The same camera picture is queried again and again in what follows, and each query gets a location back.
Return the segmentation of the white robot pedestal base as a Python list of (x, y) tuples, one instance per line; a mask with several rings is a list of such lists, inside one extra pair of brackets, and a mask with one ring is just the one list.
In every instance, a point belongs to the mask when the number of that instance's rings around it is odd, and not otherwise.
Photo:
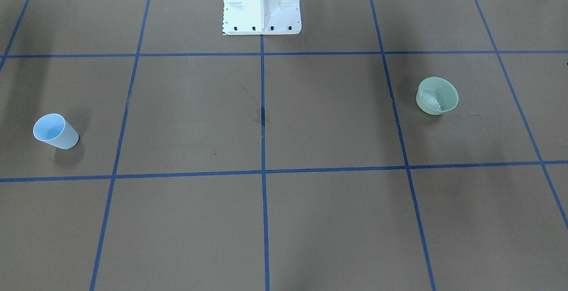
[(223, 0), (223, 35), (297, 35), (300, 0)]

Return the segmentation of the pale green bowl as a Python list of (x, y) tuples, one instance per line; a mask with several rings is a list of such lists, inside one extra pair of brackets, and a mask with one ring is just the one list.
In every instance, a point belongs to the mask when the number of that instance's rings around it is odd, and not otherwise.
[(458, 91), (452, 83), (440, 77), (428, 77), (418, 85), (416, 103), (426, 114), (441, 115), (459, 103)]

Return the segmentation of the light blue plastic cup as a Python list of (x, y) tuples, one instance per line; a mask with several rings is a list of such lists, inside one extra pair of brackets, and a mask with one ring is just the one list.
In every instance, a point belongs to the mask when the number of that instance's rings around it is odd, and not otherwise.
[(33, 127), (34, 137), (41, 142), (59, 149), (70, 149), (79, 142), (79, 134), (74, 127), (57, 113), (39, 118)]

